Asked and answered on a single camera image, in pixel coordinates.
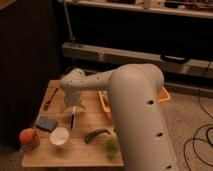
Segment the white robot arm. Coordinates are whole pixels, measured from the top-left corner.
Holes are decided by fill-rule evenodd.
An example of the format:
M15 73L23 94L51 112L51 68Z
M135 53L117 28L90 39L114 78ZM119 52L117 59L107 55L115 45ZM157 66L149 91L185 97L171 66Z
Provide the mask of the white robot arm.
M127 64L87 76L74 69L60 80L68 106L82 90L105 90L125 171L179 171L157 94L164 85L153 64Z

